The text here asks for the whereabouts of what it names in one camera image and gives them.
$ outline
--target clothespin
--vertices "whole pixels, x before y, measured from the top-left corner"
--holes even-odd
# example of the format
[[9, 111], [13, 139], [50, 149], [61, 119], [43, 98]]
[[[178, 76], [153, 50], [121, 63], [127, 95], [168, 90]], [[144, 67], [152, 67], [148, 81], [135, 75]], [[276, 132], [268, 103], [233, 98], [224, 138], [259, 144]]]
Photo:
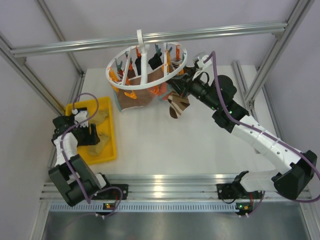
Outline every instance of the clothespin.
[[148, 90], [149, 90], [149, 92], [151, 92], [154, 95], [159, 95], [159, 92], [160, 92], [158, 85], [150, 87]]
[[[183, 62], [184, 60], [185, 60], [185, 53], [182, 54], [182, 62]], [[184, 69], [182, 68], [181, 71], [180, 71], [177, 75], [181, 75], [181, 74], [184, 74], [184, 73], [185, 73], [185, 71], [184, 71]]]
[[120, 71], [121, 70], [121, 68], [122, 68], [122, 61], [120, 62], [120, 64], [118, 65], [118, 63], [117, 63], [117, 59], [115, 59], [115, 65], [116, 65], [116, 69], [118, 70], [118, 71]]
[[[130, 85], [130, 80], [128, 77], [126, 77], [125, 84]], [[131, 93], [125, 91], [124, 95], [126, 95], [127, 97], [129, 97], [131, 99], [137, 99], [137, 95], [133, 90], [131, 90]]]
[[172, 49], [173, 49], [172, 46], [169, 48], [169, 50], [168, 50], [168, 43], [166, 43], [165, 46], [166, 46], [166, 50], [167, 50], [169, 53], [171, 53], [171, 51], [172, 51]]
[[134, 67], [132, 66], [132, 58], [130, 57], [129, 70], [132, 71]]
[[175, 46], [175, 59], [177, 61], [180, 60], [180, 49], [179, 49], [180, 45]]
[[[125, 52], [125, 57], [128, 59], [128, 54], [129, 54], [129, 51], [126, 51]], [[133, 70], [134, 68], [132, 67], [132, 58], [130, 57], [130, 63], [129, 63], [129, 70]]]
[[155, 51], [156, 51], [156, 54], [161, 56], [161, 48], [159, 48], [158, 44], [155, 44]]
[[[112, 81], [114, 81], [115, 83], [119, 82], [119, 79], [117, 78], [115, 72], [112, 70], [111, 67], [109, 67], [109, 77], [111, 78]], [[112, 88], [115, 90], [116, 93], [119, 92], [119, 89], [113, 85], [111, 85]]]
[[127, 97], [129, 97], [131, 99], [137, 99], [137, 95], [133, 90], [131, 90], [131, 93], [125, 91], [124, 95], [126, 95]]
[[139, 52], [139, 49], [138, 49], [137, 46], [135, 47], [135, 52], [136, 52], [136, 56], [137, 56], [138, 58], [140, 58], [140, 57], [141, 57], [141, 53]]

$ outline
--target white circular hanger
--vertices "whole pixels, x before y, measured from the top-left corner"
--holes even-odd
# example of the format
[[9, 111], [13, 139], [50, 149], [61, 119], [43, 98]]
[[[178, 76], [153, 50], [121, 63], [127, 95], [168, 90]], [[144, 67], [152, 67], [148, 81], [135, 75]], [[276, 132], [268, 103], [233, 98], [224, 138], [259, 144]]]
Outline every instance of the white circular hanger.
[[[141, 30], [137, 30], [137, 37], [138, 37], [138, 42], [139, 46], [131, 46], [128, 47], [127, 49], [121, 51], [118, 55], [116, 55], [111, 62], [109, 62], [108, 66], [106, 67], [105, 70], [105, 75], [106, 78], [108, 79], [109, 83], [118, 88], [118, 89], [123, 89], [123, 90], [141, 90], [141, 89], [148, 89], [152, 88], [154, 86], [160, 85], [175, 75], [177, 75], [187, 64], [187, 50], [178, 42], [166, 42], [163, 44], [164, 48], [167, 49], [168, 45], [174, 45], [174, 46], [179, 46], [180, 50], [182, 50], [182, 54], [184, 56], [182, 63], [178, 68], [176, 68], [173, 72], [167, 72], [167, 66], [168, 66], [168, 60], [167, 60], [167, 54], [166, 52], [163, 54], [163, 63], [164, 63], [164, 68], [163, 68], [163, 77], [152, 81], [148, 82], [148, 50], [150, 45], [149, 44], [144, 44], [143, 42], [143, 37], [142, 37], [142, 32]], [[140, 47], [141, 50], [141, 81], [139, 85], [126, 85], [126, 80], [127, 80], [127, 74], [129, 70], [129, 65], [130, 65], [130, 59], [131, 59], [131, 54], [132, 51], [136, 49], [136, 47]], [[126, 63], [125, 67], [123, 70], [123, 77], [119, 82], [115, 82], [110, 78], [110, 70], [112, 68], [112, 65], [115, 63], [115, 61], [120, 58], [122, 55], [125, 55], [127, 53], [126, 57]]]

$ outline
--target white table surface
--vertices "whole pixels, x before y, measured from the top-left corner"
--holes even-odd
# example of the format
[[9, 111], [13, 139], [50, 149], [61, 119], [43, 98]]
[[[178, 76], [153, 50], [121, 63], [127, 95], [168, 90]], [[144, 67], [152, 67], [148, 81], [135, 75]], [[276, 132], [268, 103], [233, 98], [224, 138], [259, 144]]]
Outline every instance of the white table surface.
[[[250, 86], [256, 69], [253, 65], [243, 65], [242, 70]], [[208, 73], [212, 82], [211, 68]], [[218, 74], [229, 76], [238, 89], [231, 66], [218, 66]], [[220, 128], [212, 118], [214, 112], [193, 96], [189, 97], [190, 106], [179, 119], [171, 118], [168, 102], [160, 102], [156, 98], [146, 107], [119, 112], [105, 68], [87, 70], [82, 93], [112, 99], [117, 159], [90, 165], [94, 173], [195, 175], [274, 169], [250, 145]], [[88, 99], [89, 96], [80, 98], [81, 101]], [[238, 92], [234, 100], [242, 105]], [[262, 91], [256, 98], [255, 111], [261, 125], [275, 133]]]

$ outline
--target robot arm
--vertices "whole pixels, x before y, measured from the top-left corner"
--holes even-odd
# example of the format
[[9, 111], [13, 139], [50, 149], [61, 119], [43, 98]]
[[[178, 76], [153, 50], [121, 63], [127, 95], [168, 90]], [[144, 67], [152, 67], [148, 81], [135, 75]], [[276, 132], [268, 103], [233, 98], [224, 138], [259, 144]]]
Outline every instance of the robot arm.
[[[87, 109], [80, 108], [74, 109], [70, 116], [58, 116], [52, 121], [55, 130], [51, 141], [56, 147], [56, 164], [48, 173], [63, 199], [71, 207], [84, 200], [84, 195], [79, 184], [75, 180], [70, 181], [72, 172], [66, 161], [77, 173], [88, 196], [95, 194], [103, 186], [109, 184], [102, 174], [95, 175], [77, 152], [77, 146], [95, 145], [100, 141], [96, 125], [89, 124], [86, 121], [87, 118]], [[68, 128], [81, 122], [83, 123], [68, 132], [62, 140], [62, 136]], [[63, 142], [63, 150], [60, 145], [61, 141]]]
[[[229, 119], [220, 103], [215, 84], [209, 85], [209, 76], [203, 71], [212, 64], [211, 60], [206, 61], [207, 58], [208, 55], [198, 55], [194, 59], [194, 68], [171, 78], [167, 83], [181, 97], [193, 95], [214, 110], [212, 118], [218, 126], [246, 141], [275, 166], [276, 170], [273, 171], [258, 173], [245, 171], [239, 174], [233, 182], [238, 188], [239, 198], [254, 191], [276, 191], [288, 199], [295, 200], [314, 176], [314, 171], [302, 158], [279, 144], [277, 137], [265, 130], [246, 109], [233, 100], [237, 89], [232, 80], [225, 75], [219, 75], [214, 81], [218, 80], [222, 98], [230, 115], [236, 121], [253, 126], [261, 132], [236, 124]], [[201, 80], [202, 74], [207, 74], [207, 82]], [[317, 156], [312, 151], [308, 150], [303, 155], [314, 166], [316, 165]]]

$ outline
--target brown cloth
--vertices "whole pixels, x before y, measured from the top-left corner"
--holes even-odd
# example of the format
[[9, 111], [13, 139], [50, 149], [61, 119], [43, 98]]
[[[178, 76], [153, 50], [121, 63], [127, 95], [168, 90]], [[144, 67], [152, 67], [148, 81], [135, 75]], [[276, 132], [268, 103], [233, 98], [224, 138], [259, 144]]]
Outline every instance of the brown cloth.
[[[134, 77], [132, 78], [132, 73], [131, 71], [128, 72], [128, 78], [130, 79], [130, 84], [131, 85], [139, 85], [141, 81], [141, 77]], [[148, 74], [148, 83], [151, 83], [153, 81], [156, 81], [158, 79], [161, 79], [164, 77], [164, 72], [162, 71], [161, 67], [156, 69], [155, 71], [151, 72]], [[131, 93], [130, 90], [123, 90], [119, 89], [119, 92], [116, 92], [116, 97], [118, 101], [118, 106], [120, 107], [120, 111], [123, 109], [128, 109], [128, 108], [134, 108], [134, 107], [143, 107], [147, 106], [149, 103], [152, 102], [154, 97], [153, 93], [151, 93], [148, 89], [141, 89], [141, 90], [133, 90], [136, 99], [130, 98], [125, 95], [125, 92]]]

